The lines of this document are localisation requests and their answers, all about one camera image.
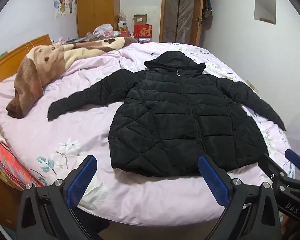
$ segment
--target black puffer jacket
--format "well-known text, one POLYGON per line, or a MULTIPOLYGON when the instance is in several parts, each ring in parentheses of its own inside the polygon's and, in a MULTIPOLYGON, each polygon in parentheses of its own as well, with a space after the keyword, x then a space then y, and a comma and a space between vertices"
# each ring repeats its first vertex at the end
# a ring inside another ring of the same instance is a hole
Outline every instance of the black puffer jacket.
POLYGON ((267 154, 259 128, 240 104, 285 129, 271 106, 243 82, 202 74, 205 64, 182 52, 168 51, 145 65, 149 70, 118 70, 52 103, 48 119, 86 104, 124 100, 109 132, 111 164, 145 176, 199 175, 204 154, 226 171, 267 154))

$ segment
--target wooden wardrobe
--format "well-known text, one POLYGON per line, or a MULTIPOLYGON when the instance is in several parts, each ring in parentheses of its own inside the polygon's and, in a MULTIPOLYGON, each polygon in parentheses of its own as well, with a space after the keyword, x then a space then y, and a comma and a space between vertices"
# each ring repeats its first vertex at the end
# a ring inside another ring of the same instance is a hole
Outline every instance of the wooden wardrobe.
POLYGON ((110 23, 118 30, 120 0, 77 0, 79 38, 85 37, 98 26, 110 23))

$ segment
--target brown blanket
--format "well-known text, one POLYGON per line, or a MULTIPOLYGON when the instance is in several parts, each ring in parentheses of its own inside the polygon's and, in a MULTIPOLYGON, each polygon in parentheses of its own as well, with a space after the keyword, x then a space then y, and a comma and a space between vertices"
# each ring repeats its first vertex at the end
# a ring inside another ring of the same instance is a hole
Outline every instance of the brown blanket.
POLYGON ((60 77, 75 60, 100 56, 135 42, 137 41, 133 38, 119 37, 58 47, 44 45, 32 48, 18 68, 14 81, 15 97, 6 108, 8 115, 23 118, 43 96, 43 89, 60 77))

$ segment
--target cartoon couple sticker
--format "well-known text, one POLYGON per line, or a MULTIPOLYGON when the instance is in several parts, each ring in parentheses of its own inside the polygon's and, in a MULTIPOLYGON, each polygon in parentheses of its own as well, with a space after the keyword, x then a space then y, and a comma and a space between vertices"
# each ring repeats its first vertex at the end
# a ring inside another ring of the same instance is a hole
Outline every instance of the cartoon couple sticker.
MULTIPOLYGON (((65 15, 65 10, 66 10, 66 0, 59 0, 60 1, 60 12, 61 16, 62 14, 65 15)), ((72 1, 73 0, 68 0, 69 1, 69 10, 70 13, 72 13, 72 1)))

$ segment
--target jacket hood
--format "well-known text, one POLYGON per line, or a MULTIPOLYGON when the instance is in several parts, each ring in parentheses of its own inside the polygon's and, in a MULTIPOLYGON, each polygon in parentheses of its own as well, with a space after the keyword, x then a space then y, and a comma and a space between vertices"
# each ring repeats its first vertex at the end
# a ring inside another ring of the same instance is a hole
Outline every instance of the jacket hood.
POLYGON ((176 69, 181 69, 194 70, 200 73, 206 67, 205 63, 197 64, 181 51, 167 51, 154 60, 145 61, 144 64, 149 70, 165 69, 167 71, 175 71, 176 69))

